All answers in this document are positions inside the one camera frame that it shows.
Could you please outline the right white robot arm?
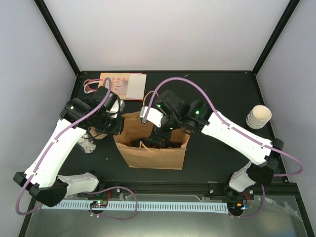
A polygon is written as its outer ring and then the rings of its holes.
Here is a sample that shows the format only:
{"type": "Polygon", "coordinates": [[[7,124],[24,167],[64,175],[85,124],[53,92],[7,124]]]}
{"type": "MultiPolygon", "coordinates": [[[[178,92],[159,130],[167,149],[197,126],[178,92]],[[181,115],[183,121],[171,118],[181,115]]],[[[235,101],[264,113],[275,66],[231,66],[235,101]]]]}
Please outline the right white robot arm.
{"type": "Polygon", "coordinates": [[[275,149],[282,149],[281,140],[271,141],[257,136],[221,114],[213,112],[200,100],[191,104],[180,99],[174,92],[164,91],[156,100],[155,108],[143,106],[140,111],[142,123],[151,122],[153,128],[143,144],[150,148],[172,146],[171,133],[176,129],[191,135],[200,132],[218,139],[248,158],[248,163],[234,172],[224,187],[225,195],[235,199],[254,184],[271,183],[280,155],[275,149]]]}

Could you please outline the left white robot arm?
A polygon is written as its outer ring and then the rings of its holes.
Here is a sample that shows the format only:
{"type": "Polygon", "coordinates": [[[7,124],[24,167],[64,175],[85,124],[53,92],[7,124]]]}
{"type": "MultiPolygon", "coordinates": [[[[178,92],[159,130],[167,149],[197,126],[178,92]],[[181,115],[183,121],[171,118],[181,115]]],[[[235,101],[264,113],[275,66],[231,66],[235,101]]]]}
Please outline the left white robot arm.
{"type": "Polygon", "coordinates": [[[125,107],[118,95],[101,86],[87,100],[68,101],[60,113],[56,128],[34,163],[24,172],[17,172],[13,180],[27,190],[36,201],[54,207],[64,197],[90,192],[101,197],[105,183],[92,173],[63,176],[59,170],[70,151],[80,139],[88,141],[87,132],[119,135],[124,126],[120,112],[125,107]]]}

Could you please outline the brown pulp cup carrier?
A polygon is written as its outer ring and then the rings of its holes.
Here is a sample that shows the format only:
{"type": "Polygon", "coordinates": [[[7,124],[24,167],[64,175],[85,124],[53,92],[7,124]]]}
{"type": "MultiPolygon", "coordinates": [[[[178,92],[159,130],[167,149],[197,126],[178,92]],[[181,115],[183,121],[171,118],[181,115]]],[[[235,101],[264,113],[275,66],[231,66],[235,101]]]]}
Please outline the brown pulp cup carrier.
{"type": "Polygon", "coordinates": [[[101,140],[108,136],[108,134],[98,133],[96,131],[91,131],[90,134],[92,136],[92,139],[96,139],[96,140],[101,140]]]}

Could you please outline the brown paper bag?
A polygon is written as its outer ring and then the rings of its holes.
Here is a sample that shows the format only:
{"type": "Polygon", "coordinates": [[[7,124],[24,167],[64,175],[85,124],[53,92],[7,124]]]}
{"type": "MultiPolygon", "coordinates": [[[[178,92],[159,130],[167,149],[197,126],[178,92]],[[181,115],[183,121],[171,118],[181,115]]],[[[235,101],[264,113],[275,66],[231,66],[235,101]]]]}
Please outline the brown paper bag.
{"type": "Polygon", "coordinates": [[[139,112],[122,117],[123,131],[114,136],[114,141],[129,167],[182,170],[190,138],[188,134],[176,129],[169,139],[158,144],[148,140],[154,125],[142,123],[139,112]]]}

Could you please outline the black takeout coffee cup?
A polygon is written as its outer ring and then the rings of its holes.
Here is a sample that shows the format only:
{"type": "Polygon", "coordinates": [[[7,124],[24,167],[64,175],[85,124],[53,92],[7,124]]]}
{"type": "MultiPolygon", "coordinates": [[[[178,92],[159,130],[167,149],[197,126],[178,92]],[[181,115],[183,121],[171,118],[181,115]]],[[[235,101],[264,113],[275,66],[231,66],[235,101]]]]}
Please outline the black takeout coffee cup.
{"type": "Polygon", "coordinates": [[[162,131],[155,127],[150,136],[143,141],[144,145],[150,148],[169,148],[173,146],[173,143],[170,141],[172,130],[162,131]]]}

